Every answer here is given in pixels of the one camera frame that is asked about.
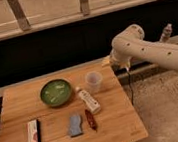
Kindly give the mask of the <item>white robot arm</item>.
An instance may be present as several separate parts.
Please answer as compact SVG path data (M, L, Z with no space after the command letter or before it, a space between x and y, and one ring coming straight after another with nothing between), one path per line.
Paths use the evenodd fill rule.
M118 33L112 39L111 52L102 60L102 66L116 64L130 69L130 60L135 57L178 72L178 44L149 42L144 36L138 24L131 24Z

